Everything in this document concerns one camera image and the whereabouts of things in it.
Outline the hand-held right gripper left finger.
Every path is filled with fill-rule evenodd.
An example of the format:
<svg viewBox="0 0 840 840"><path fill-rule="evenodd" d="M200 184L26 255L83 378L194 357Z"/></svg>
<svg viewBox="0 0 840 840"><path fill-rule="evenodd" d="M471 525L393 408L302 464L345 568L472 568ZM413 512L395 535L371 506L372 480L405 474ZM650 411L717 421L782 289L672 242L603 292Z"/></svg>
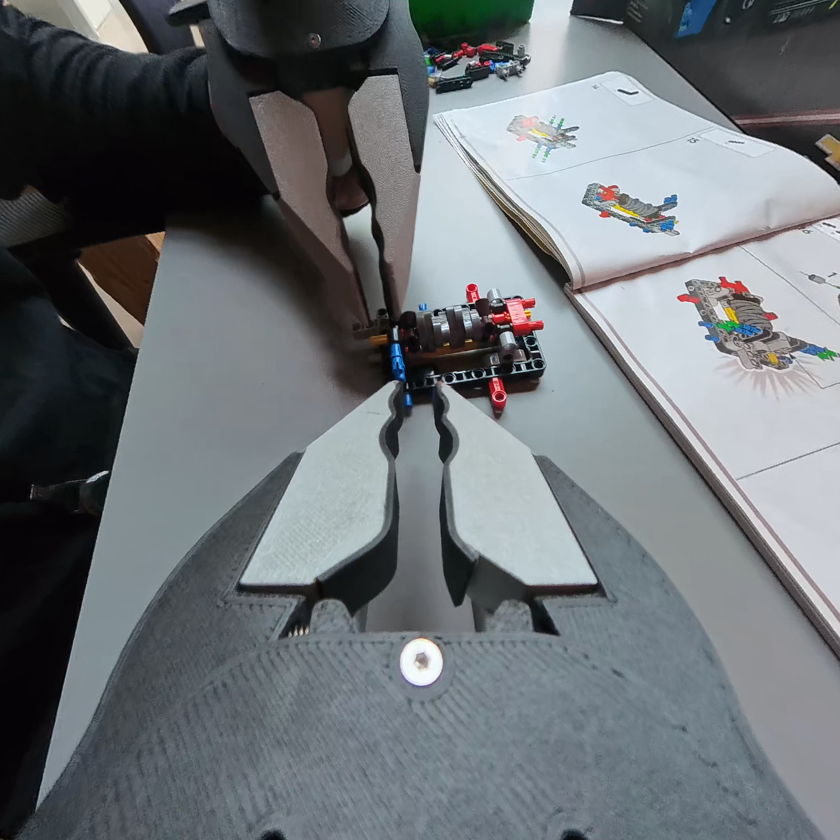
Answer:
<svg viewBox="0 0 840 840"><path fill-rule="evenodd" d="M403 383L387 383L283 462L290 477L258 528L240 592L334 599L355 614L386 588L396 571L403 398Z"/></svg>

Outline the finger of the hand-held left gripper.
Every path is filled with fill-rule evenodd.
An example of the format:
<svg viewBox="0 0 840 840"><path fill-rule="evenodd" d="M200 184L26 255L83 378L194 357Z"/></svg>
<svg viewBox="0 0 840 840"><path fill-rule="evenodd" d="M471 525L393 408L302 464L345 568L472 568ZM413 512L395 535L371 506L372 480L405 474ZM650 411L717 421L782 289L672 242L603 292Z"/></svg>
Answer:
<svg viewBox="0 0 840 840"><path fill-rule="evenodd" d="M281 91L250 97L277 202L290 236L317 268L325 296L342 325L371 323L343 223L328 197L328 164L314 113Z"/></svg>
<svg viewBox="0 0 840 840"><path fill-rule="evenodd" d="M396 75L368 77L349 105L354 161L371 207L382 301L403 313L410 275L420 174L416 172Z"/></svg>

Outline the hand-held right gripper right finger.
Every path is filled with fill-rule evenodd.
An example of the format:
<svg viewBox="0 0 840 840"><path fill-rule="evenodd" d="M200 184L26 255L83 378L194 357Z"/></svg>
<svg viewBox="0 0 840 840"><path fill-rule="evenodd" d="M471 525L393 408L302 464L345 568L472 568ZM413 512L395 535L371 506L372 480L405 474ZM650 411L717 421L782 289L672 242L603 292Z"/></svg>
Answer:
<svg viewBox="0 0 840 840"><path fill-rule="evenodd" d="M455 605L596 592L597 577L535 455L450 385L435 387L440 536Z"/></svg>

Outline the lego engine frame assembly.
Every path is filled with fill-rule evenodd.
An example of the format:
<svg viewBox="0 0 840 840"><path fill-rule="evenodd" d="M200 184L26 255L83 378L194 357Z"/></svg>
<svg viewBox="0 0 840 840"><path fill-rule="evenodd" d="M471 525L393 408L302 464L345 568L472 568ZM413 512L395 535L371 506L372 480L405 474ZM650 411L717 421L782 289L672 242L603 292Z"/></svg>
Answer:
<svg viewBox="0 0 840 840"><path fill-rule="evenodd" d="M508 382L537 381L543 375L547 365L539 332L544 323L532 315L536 301L505 297L497 288L481 295L474 283L467 285L465 296L465 302L446 308L421 303L397 321L381 309L372 325L352 324L355 339L381 352L384 372L392 380L390 344L402 345L406 411L413 409L415 396L431 393L441 382L486 390L492 412L500 417L508 403Z"/></svg>

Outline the person's left hand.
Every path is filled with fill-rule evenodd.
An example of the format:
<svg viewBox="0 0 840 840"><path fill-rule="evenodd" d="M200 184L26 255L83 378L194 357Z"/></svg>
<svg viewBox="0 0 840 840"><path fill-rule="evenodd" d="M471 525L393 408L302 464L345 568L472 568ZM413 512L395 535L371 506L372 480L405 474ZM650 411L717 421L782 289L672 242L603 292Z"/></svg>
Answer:
<svg viewBox="0 0 840 840"><path fill-rule="evenodd" d="M328 164L332 206L341 216L359 212L369 203L350 147L348 106L351 90L334 87L302 94L314 113Z"/></svg>

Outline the black car printed box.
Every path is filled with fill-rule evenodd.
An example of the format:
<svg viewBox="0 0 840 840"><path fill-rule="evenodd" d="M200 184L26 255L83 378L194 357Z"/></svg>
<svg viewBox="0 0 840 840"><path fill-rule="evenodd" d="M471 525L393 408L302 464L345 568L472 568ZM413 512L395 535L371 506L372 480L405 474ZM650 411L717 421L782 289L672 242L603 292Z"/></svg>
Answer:
<svg viewBox="0 0 840 840"><path fill-rule="evenodd" d="M740 130L839 178L838 1L575 1L623 23Z"/></svg>

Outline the open instruction booklet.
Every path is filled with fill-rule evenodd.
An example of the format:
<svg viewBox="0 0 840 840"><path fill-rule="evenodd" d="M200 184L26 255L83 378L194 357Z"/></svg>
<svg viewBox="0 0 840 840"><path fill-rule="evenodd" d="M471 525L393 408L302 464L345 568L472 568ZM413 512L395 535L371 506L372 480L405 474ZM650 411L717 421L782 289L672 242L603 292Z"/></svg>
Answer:
<svg viewBox="0 0 840 840"><path fill-rule="evenodd" d="M838 184L618 71L434 120L837 652Z"/></svg>

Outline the green plastic bin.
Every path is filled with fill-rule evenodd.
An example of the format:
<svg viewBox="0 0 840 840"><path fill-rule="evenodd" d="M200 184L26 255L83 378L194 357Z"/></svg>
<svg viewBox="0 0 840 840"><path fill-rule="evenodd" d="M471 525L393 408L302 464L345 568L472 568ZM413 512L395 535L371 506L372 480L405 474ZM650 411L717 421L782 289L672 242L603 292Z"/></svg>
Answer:
<svg viewBox="0 0 840 840"><path fill-rule="evenodd" d="M534 1L410 1L417 33L427 43L504 32L526 24Z"/></svg>

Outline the person's left forearm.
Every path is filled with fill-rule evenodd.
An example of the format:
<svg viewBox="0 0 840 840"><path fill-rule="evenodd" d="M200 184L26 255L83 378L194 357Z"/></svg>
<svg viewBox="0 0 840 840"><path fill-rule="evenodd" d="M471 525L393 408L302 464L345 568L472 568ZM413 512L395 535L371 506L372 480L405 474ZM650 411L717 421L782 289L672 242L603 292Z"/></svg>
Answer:
<svg viewBox="0 0 840 840"><path fill-rule="evenodd" d="M197 47L134 54L1 12L1 195L33 187L103 233L259 202L267 189L219 129Z"/></svg>

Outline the pile of lego pieces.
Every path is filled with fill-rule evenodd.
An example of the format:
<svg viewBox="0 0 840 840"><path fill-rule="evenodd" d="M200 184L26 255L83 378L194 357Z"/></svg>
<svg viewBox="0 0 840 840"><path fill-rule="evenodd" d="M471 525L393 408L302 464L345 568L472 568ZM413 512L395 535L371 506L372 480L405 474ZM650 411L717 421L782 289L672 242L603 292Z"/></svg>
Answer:
<svg viewBox="0 0 840 840"><path fill-rule="evenodd" d="M449 51L428 47L424 58L429 87L437 94L470 89L490 77L518 77L532 60L524 44L509 40L463 42Z"/></svg>

